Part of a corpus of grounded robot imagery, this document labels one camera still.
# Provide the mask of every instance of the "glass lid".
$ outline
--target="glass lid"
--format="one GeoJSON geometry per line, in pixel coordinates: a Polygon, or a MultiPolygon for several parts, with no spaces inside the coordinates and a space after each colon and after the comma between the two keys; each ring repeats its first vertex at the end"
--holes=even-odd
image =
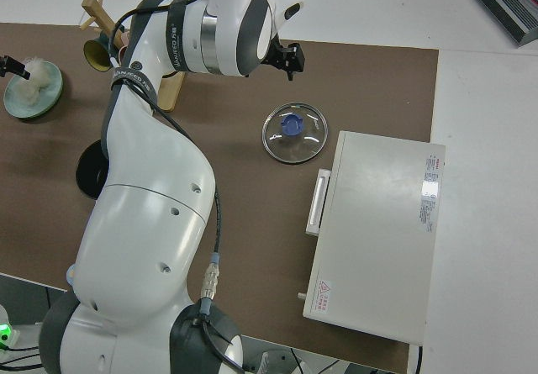
{"type": "Polygon", "coordinates": [[[298,164],[321,151],[327,134],[327,121],[318,109],[306,103],[289,103],[267,117],[261,138],[274,158],[298,164]]]}

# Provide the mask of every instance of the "green bowl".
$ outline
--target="green bowl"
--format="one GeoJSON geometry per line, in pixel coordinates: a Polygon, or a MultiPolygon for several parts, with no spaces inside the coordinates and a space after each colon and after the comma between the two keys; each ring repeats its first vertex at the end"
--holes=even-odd
{"type": "Polygon", "coordinates": [[[50,84],[40,89],[40,95],[37,103],[28,105],[21,103],[17,99],[13,88],[15,84],[22,79],[20,76],[14,76],[8,83],[5,93],[3,94],[3,104],[10,115],[15,118],[29,119],[40,116],[54,107],[58,102],[58,98],[61,95],[61,89],[63,88],[63,79],[61,78],[60,69],[53,63],[45,61],[45,68],[50,73],[50,84]]]}

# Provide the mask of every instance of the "green light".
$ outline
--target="green light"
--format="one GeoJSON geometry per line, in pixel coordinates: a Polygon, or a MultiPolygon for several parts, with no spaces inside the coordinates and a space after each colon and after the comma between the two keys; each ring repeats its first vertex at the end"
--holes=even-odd
{"type": "Polygon", "coordinates": [[[0,336],[6,335],[7,337],[11,336],[11,328],[7,324],[0,325],[0,336]]]}

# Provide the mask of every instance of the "brown table surface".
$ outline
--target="brown table surface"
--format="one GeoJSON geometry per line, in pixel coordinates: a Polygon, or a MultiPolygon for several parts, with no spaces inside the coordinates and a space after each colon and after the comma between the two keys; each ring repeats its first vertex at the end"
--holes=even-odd
{"type": "MultiPolygon", "coordinates": [[[[0,55],[38,56],[60,67],[64,91],[45,115],[0,112],[0,272],[66,288],[93,200],[75,170],[99,139],[110,72],[87,65],[78,27],[0,24],[0,55]]],[[[188,75],[172,116],[214,168],[223,206],[218,305],[244,334],[368,366],[405,372],[408,346],[303,317],[314,237],[304,233],[319,168],[331,168],[338,132],[430,140],[437,51],[304,42],[306,70],[259,67],[249,78],[188,75]],[[284,103],[314,105],[327,118],[322,152],[296,166],[261,143],[267,115],[284,103]]],[[[0,79],[3,92],[8,79],[0,79]]],[[[214,242],[214,215],[192,264],[193,299],[214,242]]]]}

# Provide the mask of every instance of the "cotton ball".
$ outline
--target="cotton ball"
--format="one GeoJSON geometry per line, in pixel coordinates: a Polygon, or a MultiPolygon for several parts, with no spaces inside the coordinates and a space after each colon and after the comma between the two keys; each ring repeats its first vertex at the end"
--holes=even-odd
{"type": "Polygon", "coordinates": [[[21,79],[13,86],[13,93],[23,105],[34,105],[40,97],[40,86],[31,80],[21,79]]]}
{"type": "Polygon", "coordinates": [[[45,61],[43,59],[27,59],[26,71],[30,73],[30,81],[35,83],[38,88],[47,87],[50,84],[50,73],[46,69],[45,61]]]}

